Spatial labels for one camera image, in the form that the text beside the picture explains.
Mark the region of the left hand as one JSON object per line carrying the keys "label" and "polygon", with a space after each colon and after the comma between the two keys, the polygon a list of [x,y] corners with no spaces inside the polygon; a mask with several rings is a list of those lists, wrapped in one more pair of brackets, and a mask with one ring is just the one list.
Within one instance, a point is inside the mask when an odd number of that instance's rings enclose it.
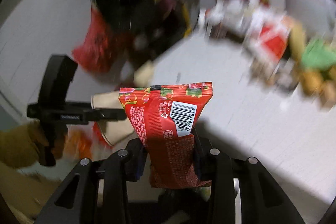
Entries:
{"label": "left hand", "polygon": [[29,122],[1,131],[1,162],[10,168],[20,169],[39,161],[40,148],[49,145],[39,129],[39,122]]}

